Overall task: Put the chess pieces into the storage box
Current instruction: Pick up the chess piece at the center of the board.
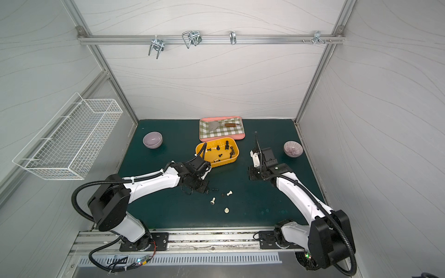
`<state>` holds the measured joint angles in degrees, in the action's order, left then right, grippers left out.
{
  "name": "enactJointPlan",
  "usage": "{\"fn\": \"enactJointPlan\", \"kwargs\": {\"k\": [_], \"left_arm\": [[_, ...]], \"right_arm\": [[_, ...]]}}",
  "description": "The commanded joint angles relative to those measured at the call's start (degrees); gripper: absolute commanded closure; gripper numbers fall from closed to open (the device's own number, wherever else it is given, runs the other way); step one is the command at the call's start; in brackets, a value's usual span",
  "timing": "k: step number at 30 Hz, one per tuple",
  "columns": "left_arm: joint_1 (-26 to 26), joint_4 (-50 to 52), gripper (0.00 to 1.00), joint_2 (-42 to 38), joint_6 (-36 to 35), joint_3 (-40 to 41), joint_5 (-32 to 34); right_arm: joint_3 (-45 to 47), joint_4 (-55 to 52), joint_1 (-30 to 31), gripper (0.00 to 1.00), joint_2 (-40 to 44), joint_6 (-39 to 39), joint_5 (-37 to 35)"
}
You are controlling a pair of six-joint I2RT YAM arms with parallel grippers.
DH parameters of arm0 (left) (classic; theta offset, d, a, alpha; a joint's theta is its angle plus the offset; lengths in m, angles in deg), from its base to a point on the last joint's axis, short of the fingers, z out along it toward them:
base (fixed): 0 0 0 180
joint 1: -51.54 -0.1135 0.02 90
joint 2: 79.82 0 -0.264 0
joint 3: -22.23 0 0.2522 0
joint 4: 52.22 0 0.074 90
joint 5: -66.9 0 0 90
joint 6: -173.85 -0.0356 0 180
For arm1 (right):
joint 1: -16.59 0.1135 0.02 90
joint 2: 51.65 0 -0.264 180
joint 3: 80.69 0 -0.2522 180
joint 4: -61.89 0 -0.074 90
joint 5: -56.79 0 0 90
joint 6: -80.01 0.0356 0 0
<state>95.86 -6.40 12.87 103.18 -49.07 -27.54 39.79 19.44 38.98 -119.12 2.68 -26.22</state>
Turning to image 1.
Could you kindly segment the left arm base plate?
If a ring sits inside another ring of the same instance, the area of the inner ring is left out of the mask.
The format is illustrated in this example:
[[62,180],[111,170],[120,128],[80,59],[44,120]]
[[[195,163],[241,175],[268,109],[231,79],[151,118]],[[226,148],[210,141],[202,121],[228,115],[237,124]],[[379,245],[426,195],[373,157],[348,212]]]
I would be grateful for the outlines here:
[[120,252],[137,252],[137,251],[166,251],[169,241],[167,232],[154,232],[150,235],[144,235],[136,242],[130,242],[124,237],[119,248]]

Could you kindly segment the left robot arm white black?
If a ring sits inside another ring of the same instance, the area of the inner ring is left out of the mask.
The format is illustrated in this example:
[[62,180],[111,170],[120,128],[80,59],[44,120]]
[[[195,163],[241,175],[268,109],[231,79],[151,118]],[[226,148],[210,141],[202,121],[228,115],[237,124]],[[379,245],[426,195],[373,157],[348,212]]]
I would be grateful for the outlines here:
[[108,266],[97,262],[94,253],[123,241],[139,251],[155,247],[149,229],[141,220],[132,216],[129,204],[149,194],[177,186],[186,186],[192,191],[205,193],[208,182],[205,180],[212,167],[205,160],[206,145],[186,162],[171,161],[164,168],[153,173],[136,177],[120,178],[117,174],[105,180],[85,183],[76,188],[71,196],[74,210],[83,218],[96,224],[99,231],[112,232],[118,237],[101,247],[92,250],[88,257],[93,265],[108,273],[125,272],[137,269],[153,259],[145,256],[128,266],[120,266],[120,261]]

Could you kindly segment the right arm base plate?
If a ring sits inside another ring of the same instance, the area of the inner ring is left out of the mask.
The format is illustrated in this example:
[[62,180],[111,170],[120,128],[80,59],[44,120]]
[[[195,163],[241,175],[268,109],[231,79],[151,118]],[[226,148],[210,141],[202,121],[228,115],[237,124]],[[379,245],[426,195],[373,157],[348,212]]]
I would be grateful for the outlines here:
[[273,231],[258,231],[253,235],[253,240],[259,243],[260,250],[278,250],[289,248],[289,245],[285,246],[278,243]]

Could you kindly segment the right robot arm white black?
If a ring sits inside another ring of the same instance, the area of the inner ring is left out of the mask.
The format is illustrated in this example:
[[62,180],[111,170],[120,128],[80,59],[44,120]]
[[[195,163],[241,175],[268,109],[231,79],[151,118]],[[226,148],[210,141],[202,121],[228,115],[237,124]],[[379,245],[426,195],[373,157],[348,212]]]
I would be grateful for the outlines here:
[[335,267],[345,276],[353,277],[358,270],[356,247],[351,222],[342,210],[333,210],[317,198],[285,163],[278,163],[271,148],[262,148],[258,141],[250,152],[252,181],[263,180],[284,193],[307,221],[300,225],[285,220],[276,224],[273,236],[280,249],[299,246],[297,262],[307,271]]

